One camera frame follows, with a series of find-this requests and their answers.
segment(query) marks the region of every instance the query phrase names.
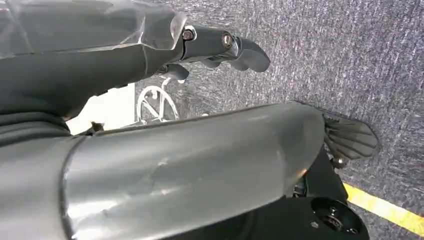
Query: scratched plastic surface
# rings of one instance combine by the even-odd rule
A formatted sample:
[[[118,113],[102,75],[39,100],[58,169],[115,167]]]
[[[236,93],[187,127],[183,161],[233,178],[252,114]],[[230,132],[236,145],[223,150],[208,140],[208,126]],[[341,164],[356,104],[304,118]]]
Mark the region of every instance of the scratched plastic surface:
[[[186,19],[145,0],[0,0],[0,59],[132,45],[172,50]]]

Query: yellow tape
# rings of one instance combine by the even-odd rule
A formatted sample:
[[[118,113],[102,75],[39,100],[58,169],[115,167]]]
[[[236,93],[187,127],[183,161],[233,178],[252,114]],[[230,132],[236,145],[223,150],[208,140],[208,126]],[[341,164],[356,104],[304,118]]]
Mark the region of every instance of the yellow tape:
[[[343,183],[350,203],[424,237],[424,217]]]

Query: metal bolt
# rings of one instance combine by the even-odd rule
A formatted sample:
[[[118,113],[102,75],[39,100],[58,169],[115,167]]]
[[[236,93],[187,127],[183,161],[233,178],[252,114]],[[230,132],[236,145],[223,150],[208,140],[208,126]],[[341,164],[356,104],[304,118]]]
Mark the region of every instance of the metal bolt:
[[[191,30],[184,30],[182,32],[182,39],[185,41],[190,41],[193,40],[195,38],[195,35],[193,34],[193,32]]]
[[[349,232],[351,232],[353,234],[358,234],[358,230],[356,230],[355,228],[349,229]]]
[[[320,227],[320,225],[319,225],[316,221],[311,222],[311,223],[310,223],[310,225],[311,225],[313,228],[316,228],[316,229]]]
[[[229,49],[233,45],[233,37],[228,32],[224,32],[222,35],[222,45],[224,48]]]
[[[330,207],[330,212],[331,212],[332,214],[334,214],[335,212],[337,212],[337,209],[336,209],[335,207],[331,206],[331,207]]]

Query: robotic arm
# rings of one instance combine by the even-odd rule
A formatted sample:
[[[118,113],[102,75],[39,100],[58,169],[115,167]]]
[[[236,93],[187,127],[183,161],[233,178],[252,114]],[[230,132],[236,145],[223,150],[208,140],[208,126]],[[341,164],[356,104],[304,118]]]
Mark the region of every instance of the robotic arm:
[[[294,189],[307,218],[296,226],[323,218],[342,237],[368,237],[343,191],[315,200],[311,178],[298,183],[326,157],[326,120],[313,107],[266,105],[92,136],[67,130],[91,96],[154,74],[185,79],[180,63],[263,72],[270,59],[254,42],[139,0],[6,0],[0,20],[2,238],[272,240],[279,235],[261,218],[277,213],[279,226],[295,209],[285,201]],[[340,192],[338,177],[335,185]],[[226,233],[229,222],[237,234]]]

